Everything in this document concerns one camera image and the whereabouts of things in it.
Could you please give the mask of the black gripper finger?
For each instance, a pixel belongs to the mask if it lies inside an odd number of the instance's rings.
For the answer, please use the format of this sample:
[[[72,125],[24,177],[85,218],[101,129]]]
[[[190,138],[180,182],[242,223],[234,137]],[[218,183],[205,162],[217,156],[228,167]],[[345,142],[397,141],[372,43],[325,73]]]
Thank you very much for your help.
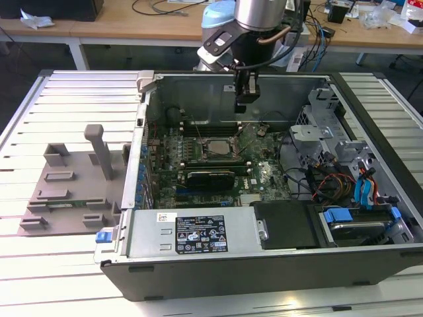
[[[247,104],[252,104],[260,97],[258,74],[235,74],[235,113],[245,113]]]

